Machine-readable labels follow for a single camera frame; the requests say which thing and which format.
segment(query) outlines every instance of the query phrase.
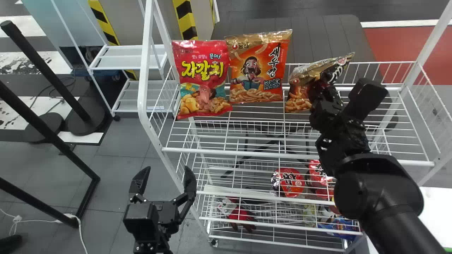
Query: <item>red snack bag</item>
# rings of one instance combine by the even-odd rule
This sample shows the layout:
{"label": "red snack bag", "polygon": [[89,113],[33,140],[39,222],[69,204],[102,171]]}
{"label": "red snack bag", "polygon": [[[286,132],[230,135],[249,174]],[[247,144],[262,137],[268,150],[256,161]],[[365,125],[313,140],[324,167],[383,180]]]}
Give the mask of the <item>red snack bag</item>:
{"label": "red snack bag", "polygon": [[281,81],[292,30],[226,36],[231,59],[229,102],[282,101]]}
{"label": "red snack bag", "polygon": [[281,190],[281,196],[294,198],[300,195],[305,187],[303,176],[294,168],[280,168],[272,175],[273,190]]}
{"label": "red snack bag", "polygon": [[308,165],[308,174],[305,176],[306,184],[310,190],[314,192],[318,198],[328,200],[334,196],[334,177],[327,176],[321,169],[319,160],[310,160]]}
{"label": "red snack bag", "polygon": [[173,41],[180,80],[181,103],[177,119],[216,116],[231,111],[225,79],[229,56],[225,41]]}

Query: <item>black metal stand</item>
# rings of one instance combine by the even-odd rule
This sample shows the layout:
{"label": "black metal stand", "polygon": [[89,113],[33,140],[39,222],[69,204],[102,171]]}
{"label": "black metal stand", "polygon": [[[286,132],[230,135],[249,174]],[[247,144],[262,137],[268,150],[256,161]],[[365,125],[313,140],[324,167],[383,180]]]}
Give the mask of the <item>black metal stand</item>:
{"label": "black metal stand", "polygon": [[[80,207],[75,214],[81,219],[94,193],[96,185],[100,181],[100,177],[91,168],[89,168],[89,166],[86,165],[85,162],[83,162],[77,155],[75,155],[75,153],[71,151],[70,147],[66,145],[63,140],[61,140],[58,135],[55,134],[43,120],[41,120],[41,118],[39,118],[1,81],[0,96],[12,109],[14,109],[19,115],[21,115],[29,124],[31,124],[37,131],[39,131],[39,133],[41,133],[49,142],[56,146],[64,155],[66,155],[74,164],[76,164],[85,174],[87,174],[92,179],[91,184],[89,185],[88,190],[83,197],[82,203],[80,204]],[[51,206],[47,205],[46,203],[40,201],[39,199],[33,197],[32,195],[19,189],[18,187],[12,185],[2,178],[0,178],[0,189],[71,227],[78,227],[77,220],[68,218],[61,212],[55,210]]]}
{"label": "black metal stand", "polygon": [[[60,132],[60,129],[64,124],[63,117],[58,113],[45,113],[40,115],[39,118],[41,118],[55,134]],[[46,138],[31,124],[28,124],[24,130],[24,140],[30,143],[46,142]]]}
{"label": "black metal stand", "polygon": [[73,111],[66,118],[66,124],[72,134],[78,136],[88,135],[98,130],[104,124],[106,113],[95,98],[80,99],[79,103],[12,21],[2,22],[0,27],[72,107]]}

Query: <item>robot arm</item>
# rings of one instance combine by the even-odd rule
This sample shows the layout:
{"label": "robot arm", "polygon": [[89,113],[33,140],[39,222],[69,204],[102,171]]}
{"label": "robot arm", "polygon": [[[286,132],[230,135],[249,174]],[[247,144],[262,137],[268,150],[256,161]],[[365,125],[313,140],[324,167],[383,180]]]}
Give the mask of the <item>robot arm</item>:
{"label": "robot arm", "polygon": [[381,84],[361,78],[344,107],[334,86],[310,87],[309,120],[321,133],[315,143],[320,163],[337,179],[336,207],[360,222],[379,253],[443,254],[418,218],[424,200],[416,182],[393,156],[370,151],[363,121],[387,93]]}

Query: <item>snack chips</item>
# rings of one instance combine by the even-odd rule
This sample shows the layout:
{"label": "snack chips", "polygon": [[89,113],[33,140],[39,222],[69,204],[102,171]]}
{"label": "snack chips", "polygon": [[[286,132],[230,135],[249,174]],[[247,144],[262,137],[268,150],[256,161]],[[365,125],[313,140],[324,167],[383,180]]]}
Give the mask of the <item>snack chips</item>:
{"label": "snack chips", "polygon": [[182,100],[177,119],[231,111],[224,88],[229,66],[226,43],[187,40],[172,45]]}
{"label": "snack chips", "polygon": [[226,36],[232,80],[229,102],[281,101],[292,30]]}
{"label": "snack chips", "polygon": [[307,91],[315,83],[325,87],[333,85],[339,76],[347,69],[355,52],[336,58],[323,59],[308,65],[293,69],[289,76],[289,94],[285,111],[297,113],[311,108]]}

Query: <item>cartoon character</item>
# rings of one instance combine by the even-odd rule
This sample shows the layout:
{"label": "cartoon character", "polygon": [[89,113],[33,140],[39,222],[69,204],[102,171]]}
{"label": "cartoon character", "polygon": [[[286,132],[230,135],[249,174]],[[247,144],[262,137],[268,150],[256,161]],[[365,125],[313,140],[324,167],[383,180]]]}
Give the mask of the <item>cartoon character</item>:
{"label": "cartoon character", "polygon": [[242,84],[245,90],[249,90],[251,88],[259,89],[259,87],[264,86],[264,78],[258,77],[261,71],[258,60],[255,56],[248,57],[240,71],[243,73],[243,76],[232,80],[232,85]]}
{"label": "cartoon character", "polygon": [[211,106],[211,100],[216,95],[215,89],[210,89],[206,85],[200,85],[198,91],[192,94],[196,98],[196,102],[199,104],[199,108],[203,110],[208,110]]}

